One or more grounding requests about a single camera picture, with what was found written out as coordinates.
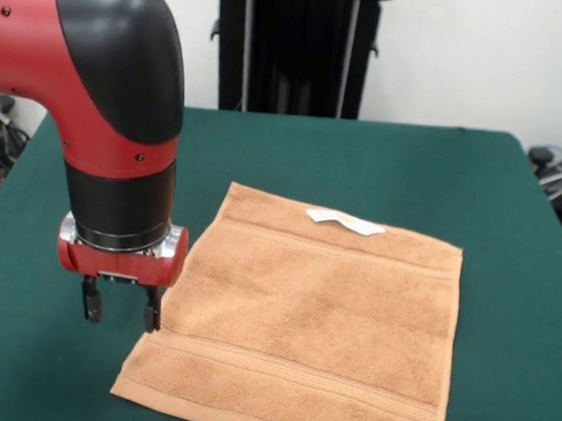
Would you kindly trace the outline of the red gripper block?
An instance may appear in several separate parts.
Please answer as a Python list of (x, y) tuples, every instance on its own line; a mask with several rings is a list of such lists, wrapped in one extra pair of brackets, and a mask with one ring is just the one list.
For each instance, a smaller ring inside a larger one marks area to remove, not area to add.
[(190, 246), (188, 231), (172, 225), (166, 237), (149, 249), (101, 251), (82, 241), (72, 213), (65, 214), (58, 232), (58, 257), (65, 269), (84, 274), (81, 291), (85, 318), (91, 323), (101, 321), (102, 298), (96, 283), (99, 276), (145, 286), (145, 332), (160, 330), (161, 288), (169, 288), (181, 274)]

